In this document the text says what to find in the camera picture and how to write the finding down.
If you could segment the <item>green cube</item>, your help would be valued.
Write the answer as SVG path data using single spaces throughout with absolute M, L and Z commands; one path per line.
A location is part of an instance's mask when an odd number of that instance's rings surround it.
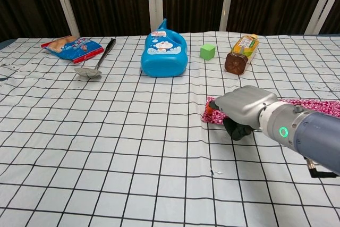
M 211 44 L 204 44 L 200 47 L 200 57 L 204 60 L 210 60 L 215 56 L 216 47 Z

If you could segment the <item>white black checkered tablecloth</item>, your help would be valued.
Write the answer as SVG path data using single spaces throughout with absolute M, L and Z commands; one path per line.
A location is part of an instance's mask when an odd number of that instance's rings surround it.
M 259 131 L 232 141 L 201 121 L 207 96 L 245 85 L 340 101 L 340 35 L 261 36 L 240 77 L 224 69 L 239 33 L 183 36 L 174 78 L 141 72 L 145 36 L 117 37 L 98 79 L 44 38 L 0 49 L 0 227 L 340 227 L 340 178 L 311 178 Z

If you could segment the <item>yellow label tea bottle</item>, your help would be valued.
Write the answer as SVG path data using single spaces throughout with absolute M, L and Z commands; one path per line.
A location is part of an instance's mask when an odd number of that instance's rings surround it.
M 255 34 L 242 36 L 227 54 L 225 70 L 229 73 L 242 75 L 254 58 L 259 45 Z

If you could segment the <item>blue detergent bottle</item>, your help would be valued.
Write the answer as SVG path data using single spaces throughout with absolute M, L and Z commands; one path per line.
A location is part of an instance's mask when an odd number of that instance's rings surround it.
M 188 46 L 179 33 L 167 29 L 164 19 L 158 29 L 145 39 L 141 56 L 141 69 L 156 78 L 181 75 L 188 64 Z

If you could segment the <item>blue red snack bag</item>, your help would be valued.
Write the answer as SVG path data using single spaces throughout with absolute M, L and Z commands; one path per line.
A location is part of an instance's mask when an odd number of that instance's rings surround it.
M 44 43 L 41 48 L 48 50 L 61 59 L 70 60 L 74 64 L 89 60 L 104 52 L 102 46 L 95 41 L 76 36 L 66 36 Z

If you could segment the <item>single pink patterned packet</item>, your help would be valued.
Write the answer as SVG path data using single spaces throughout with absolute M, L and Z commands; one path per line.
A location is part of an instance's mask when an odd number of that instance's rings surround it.
M 214 100 L 215 98 L 212 96 L 207 97 L 205 110 L 201 116 L 201 121 L 205 123 L 223 125 L 223 120 L 228 118 L 228 116 L 220 110 L 215 110 L 209 106 L 209 103 Z

